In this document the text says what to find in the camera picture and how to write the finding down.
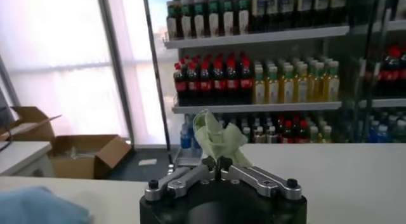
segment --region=display refrigerator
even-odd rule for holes
[[[109,0],[99,0],[122,67]],[[169,160],[210,111],[253,143],[406,142],[406,0],[143,0]]]

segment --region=black screw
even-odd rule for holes
[[[148,182],[148,187],[150,189],[158,189],[158,187],[159,187],[158,180],[150,180]]]
[[[289,178],[286,181],[286,185],[288,188],[296,188],[298,186],[298,181],[295,180],[294,178]]]

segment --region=white countertop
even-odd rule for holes
[[[0,142],[0,148],[7,142]],[[49,142],[13,142],[0,152],[0,175],[13,175],[51,150]]]

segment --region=red bottle cap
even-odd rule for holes
[[[291,121],[286,121],[286,127],[291,128],[292,127],[292,122]]]

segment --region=yellow juice bottle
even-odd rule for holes
[[[292,103],[293,102],[293,66],[285,66],[285,77],[282,84],[282,96],[281,100],[283,103]]]
[[[255,62],[255,86],[254,86],[254,104],[265,103],[265,82],[263,79],[263,67],[260,62]]]
[[[329,63],[329,76],[326,77],[324,83],[324,95],[326,102],[338,101],[338,91],[340,87],[340,79],[338,77],[339,62],[332,61]]]
[[[276,66],[268,67],[266,97],[267,102],[270,104],[276,104],[279,102],[278,68]]]

